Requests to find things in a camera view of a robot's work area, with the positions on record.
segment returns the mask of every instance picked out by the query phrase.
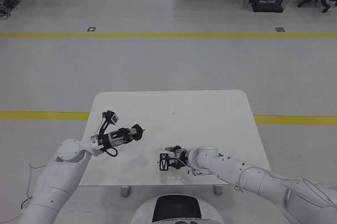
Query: table leg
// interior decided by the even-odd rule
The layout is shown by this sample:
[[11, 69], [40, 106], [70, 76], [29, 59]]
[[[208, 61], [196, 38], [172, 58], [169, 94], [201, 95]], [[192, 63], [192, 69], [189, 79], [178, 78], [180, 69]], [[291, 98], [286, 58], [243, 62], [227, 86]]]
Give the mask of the table leg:
[[130, 196], [131, 193], [131, 186], [122, 186], [121, 187], [121, 196], [123, 198], [127, 198], [128, 196]]
[[212, 186], [213, 193], [217, 196], [221, 196], [223, 194], [223, 187], [221, 185]]

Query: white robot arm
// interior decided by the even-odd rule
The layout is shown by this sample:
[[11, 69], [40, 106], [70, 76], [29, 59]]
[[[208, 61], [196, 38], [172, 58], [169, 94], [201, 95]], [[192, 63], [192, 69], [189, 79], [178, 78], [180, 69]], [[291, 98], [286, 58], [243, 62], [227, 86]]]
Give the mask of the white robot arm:
[[118, 117], [108, 111], [103, 113], [104, 118], [99, 134], [82, 141], [68, 139], [60, 144], [39, 177], [33, 198], [18, 224], [54, 223], [62, 206], [78, 188], [91, 156], [106, 152], [115, 157], [118, 154], [116, 146], [141, 139], [144, 130], [138, 124], [104, 134], [109, 124], [116, 124]]
[[212, 174], [236, 189], [257, 194], [276, 205], [292, 224], [337, 224], [337, 191], [309, 180], [291, 180], [229, 156], [212, 146], [160, 154], [160, 170], [187, 166], [194, 175]]

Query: gray floor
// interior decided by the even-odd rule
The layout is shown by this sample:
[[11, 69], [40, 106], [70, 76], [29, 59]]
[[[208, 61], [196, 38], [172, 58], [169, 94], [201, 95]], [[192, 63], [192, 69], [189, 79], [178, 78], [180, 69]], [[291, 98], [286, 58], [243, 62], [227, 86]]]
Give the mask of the gray floor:
[[[266, 14], [237, 0], [30, 0], [0, 21], [0, 32], [337, 32], [337, 7], [320, 9], [295, 1]], [[0, 110], [89, 111], [104, 91], [220, 89], [245, 91], [255, 115], [337, 116], [337, 39], [0, 38]], [[19, 213], [29, 163], [46, 164], [85, 125], [0, 120], [0, 221]], [[337, 185], [337, 126], [258, 129], [274, 172]], [[128, 199], [114, 186], [80, 187], [56, 223], [128, 223], [142, 202], [169, 192], [209, 201], [227, 223], [287, 223], [268, 202], [229, 186], [222, 197], [208, 186], [136, 187]]]

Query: black cable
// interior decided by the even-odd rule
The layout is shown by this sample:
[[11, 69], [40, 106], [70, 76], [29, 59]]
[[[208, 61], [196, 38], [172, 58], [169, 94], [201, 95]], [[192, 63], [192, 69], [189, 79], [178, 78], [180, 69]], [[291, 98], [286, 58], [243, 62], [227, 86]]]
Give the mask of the black cable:
[[0, 20], [6, 20], [11, 16], [11, 12], [17, 10], [21, 0], [4, 0], [0, 4]]
[[27, 201], [27, 200], [29, 200], [29, 199], [31, 199], [32, 197], [30, 197], [30, 198], [27, 198], [24, 202], [22, 202], [22, 204], [21, 204], [21, 209], [23, 209], [23, 205], [24, 205], [24, 203]]

